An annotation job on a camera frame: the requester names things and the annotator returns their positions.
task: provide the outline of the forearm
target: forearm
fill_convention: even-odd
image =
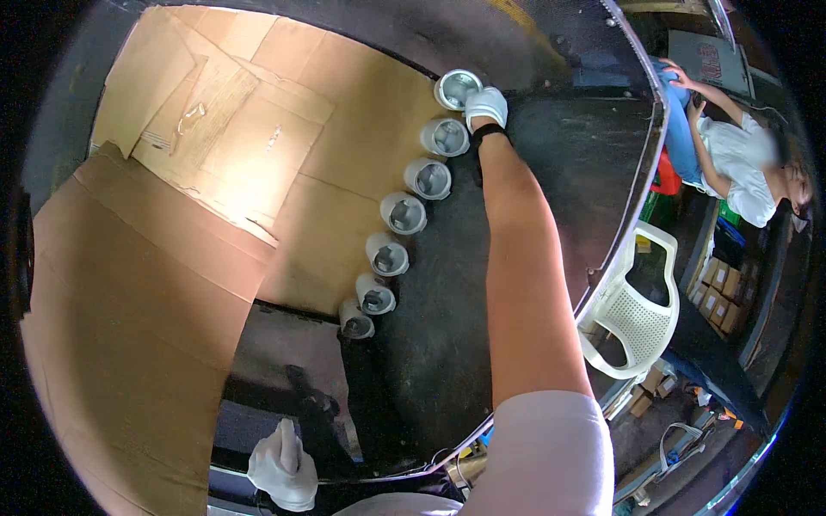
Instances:
[[[711,161],[711,154],[709,154],[709,150],[703,144],[696,124],[691,125],[691,138],[694,140],[694,149],[697,153],[697,160],[700,162],[700,170],[703,173],[705,182],[707,182],[715,192],[725,198],[729,194],[731,182],[717,174],[717,169],[714,168],[714,163]]]
[[[727,115],[731,117],[735,124],[743,126],[743,110],[734,103],[728,95],[722,90],[711,86],[710,84],[701,83],[700,81],[693,81],[691,89],[700,93],[709,102],[720,106]]]
[[[491,227],[487,307],[494,406],[532,391],[593,396],[544,194],[504,135],[486,136],[479,159]]]

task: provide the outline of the black wrist strap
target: black wrist strap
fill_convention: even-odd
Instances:
[[[504,127],[499,124],[490,123],[476,129],[470,138],[470,150],[473,153],[473,159],[476,160],[476,175],[473,181],[476,183],[476,186],[480,188],[482,187],[482,164],[479,162],[479,145],[482,144],[482,138],[493,133],[502,133],[506,138],[508,136]]]
[[[473,152],[478,152],[479,145],[482,144],[482,138],[488,136],[493,133],[502,133],[507,137],[507,133],[505,132],[505,128],[499,124],[495,124],[491,122],[490,124],[485,124],[473,133],[473,136],[470,138],[470,146],[473,149]]]

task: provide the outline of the pink sleeve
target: pink sleeve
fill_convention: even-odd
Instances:
[[[518,395],[494,414],[487,468],[462,516],[610,516],[614,451],[600,406],[568,391]]]

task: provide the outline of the woman's hand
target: woman's hand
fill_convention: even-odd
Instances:
[[[694,130],[697,127],[697,121],[702,116],[704,109],[705,101],[701,102],[699,107],[694,105],[694,99],[691,99],[688,102],[688,107],[686,108],[686,116],[688,117],[688,125],[692,130]]]
[[[680,66],[677,63],[664,57],[660,58],[660,63],[665,63],[668,65],[666,68],[662,69],[663,72],[676,73],[677,80],[669,81],[669,83],[671,83],[672,86],[677,86],[678,88],[690,90],[695,89],[695,82],[688,77],[686,71],[680,68]]]

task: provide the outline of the red stool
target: red stool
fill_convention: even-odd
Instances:
[[[657,175],[660,177],[660,184],[651,183],[652,192],[662,193],[664,196],[674,196],[680,191],[682,179],[676,175],[665,147],[662,148],[660,161],[657,163]]]

